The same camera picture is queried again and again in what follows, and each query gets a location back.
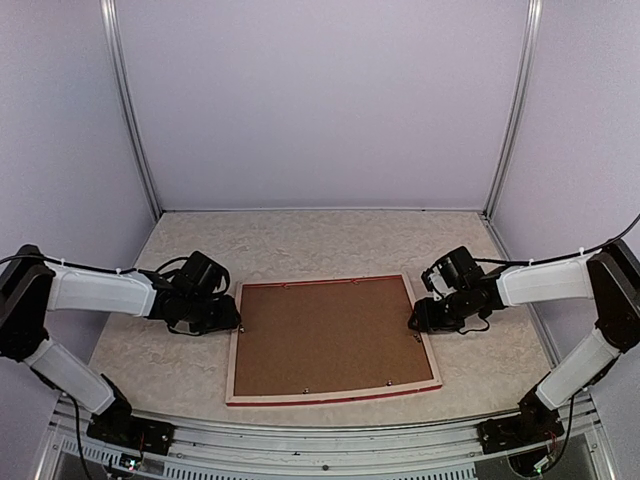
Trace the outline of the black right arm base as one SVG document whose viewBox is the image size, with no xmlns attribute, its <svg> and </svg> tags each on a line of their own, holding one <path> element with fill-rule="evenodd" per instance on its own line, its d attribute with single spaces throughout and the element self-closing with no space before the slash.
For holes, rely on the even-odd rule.
<svg viewBox="0 0 640 480">
<path fill-rule="evenodd" d="M 489 419 L 477 426 L 484 454 L 492 454 L 561 437 L 565 433 L 558 409 L 549 409 L 529 391 L 518 403 L 519 411 L 510 416 Z"/>
</svg>

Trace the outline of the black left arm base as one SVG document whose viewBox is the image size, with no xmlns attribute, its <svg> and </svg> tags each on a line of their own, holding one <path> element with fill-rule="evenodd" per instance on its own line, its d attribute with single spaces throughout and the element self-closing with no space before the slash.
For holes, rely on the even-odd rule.
<svg viewBox="0 0 640 480">
<path fill-rule="evenodd" d="M 175 426 L 171 423 L 138 417 L 121 390 L 104 374 L 102 379 L 111 388 L 113 400 L 104 411 L 93 413 L 87 436 L 108 444 L 167 456 Z"/>
</svg>

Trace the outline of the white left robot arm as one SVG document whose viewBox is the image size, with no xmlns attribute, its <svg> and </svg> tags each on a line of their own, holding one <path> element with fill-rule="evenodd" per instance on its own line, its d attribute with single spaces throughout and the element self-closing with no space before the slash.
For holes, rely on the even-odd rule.
<svg viewBox="0 0 640 480">
<path fill-rule="evenodd" d="M 88 411 L 121 445 L 140 424 L 126 396 L 63 343 L 56 320 L 112 314 L 163 323 L 172 334 L 200 337 L 240 326 L 230 273 L 200 251 L 152 270 L 101 268 L 23 245 L 1 261 L 1 355 L 25 364 L 45 384 Z"/>
</svg>

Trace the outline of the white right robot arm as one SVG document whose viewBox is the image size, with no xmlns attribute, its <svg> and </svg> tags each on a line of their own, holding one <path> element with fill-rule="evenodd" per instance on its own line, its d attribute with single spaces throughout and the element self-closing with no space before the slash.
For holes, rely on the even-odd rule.
<svg viewBox="0 0 640 480">
<path fill-rule="evenodd" d="M 535 442 L 557 410 L 597 383 L 639 344 L 639 260 L 621 238 L 541 260 L 481 258 L 460 246 L 421 274 L 427 295 L 414 302 L 409 329 L 421 333 L 468 333 L 499 311 L 567 301 L 587 303 L 592 319 L 582 337 L 521 401 L 511 433 Z"/>
</svg>

